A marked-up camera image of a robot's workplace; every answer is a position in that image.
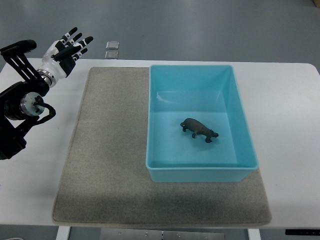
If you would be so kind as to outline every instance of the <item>hippo leg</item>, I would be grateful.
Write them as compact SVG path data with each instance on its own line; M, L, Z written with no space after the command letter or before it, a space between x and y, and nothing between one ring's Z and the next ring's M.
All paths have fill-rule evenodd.
M212 141L211 141L211 137L206 137L206 139L205 139L205 142L207 143L207 144L209 144L209 143L211 143Z

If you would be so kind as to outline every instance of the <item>gray floor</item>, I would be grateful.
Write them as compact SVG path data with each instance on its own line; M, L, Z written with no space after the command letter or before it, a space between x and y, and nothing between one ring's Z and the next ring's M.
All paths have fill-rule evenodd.
M118 58L125 60L310 63L320 72L320 8L312 0L1 1L0 48L33 39L37 48L27 57L41 58L73 27L94 37L83 56L87 59L104 59L106 42L118 41ZM0 69L4 65L0 57ZM49 235L56 227L0 225L0 240L9 237L8 231L40 239L29 237L35 228L48 234L45 239L55 239ZM70 239L77 231L82 231L77 239L93 239L92 231L100 236L95 228L72 231ZM235 238L228 231L226 239L241 239L237 231ZM263 230L261 238L316 237Z

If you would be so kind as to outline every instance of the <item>white table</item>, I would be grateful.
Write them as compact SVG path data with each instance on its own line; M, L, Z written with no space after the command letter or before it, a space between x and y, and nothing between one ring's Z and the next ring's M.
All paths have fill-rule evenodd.
M29 59L38 68L40 58ZM51 212L89 69L225 65L234 67L260 164L272 221L263 228L320 228L320 76L304 63L81 59L44 101L57 114L33 127L27 146L0 161L0 224L52 225ZM22 78L8 64L0 92Z

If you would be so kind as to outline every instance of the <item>robotic finger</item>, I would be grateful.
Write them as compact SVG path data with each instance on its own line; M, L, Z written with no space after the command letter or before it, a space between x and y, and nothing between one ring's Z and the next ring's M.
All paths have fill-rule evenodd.
M61 43L63 43L63 45L65 45L67 43L68 39L71 37L71 35L74 34L77 30L78 30L77 27L72 28L65 35L63 35L59 41Z

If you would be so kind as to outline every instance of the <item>blue plastic bin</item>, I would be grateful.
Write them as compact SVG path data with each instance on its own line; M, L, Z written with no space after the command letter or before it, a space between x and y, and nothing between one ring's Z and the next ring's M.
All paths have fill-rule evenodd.
M192 138L193 118L219 134ZM230 65L152 65L146 167L154 182L238 182L258 160Z

